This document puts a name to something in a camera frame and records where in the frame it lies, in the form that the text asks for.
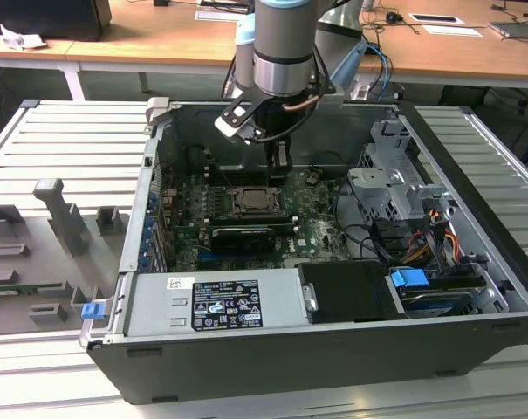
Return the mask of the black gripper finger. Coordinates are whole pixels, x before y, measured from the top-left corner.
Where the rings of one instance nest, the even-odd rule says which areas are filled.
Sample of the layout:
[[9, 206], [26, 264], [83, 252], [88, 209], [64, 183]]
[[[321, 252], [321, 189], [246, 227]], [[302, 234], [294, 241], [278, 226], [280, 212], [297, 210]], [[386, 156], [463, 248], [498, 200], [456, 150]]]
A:
[[291, 138], [269, 141], [265, 144], [268, 184], [282, 186], [292, 170]]

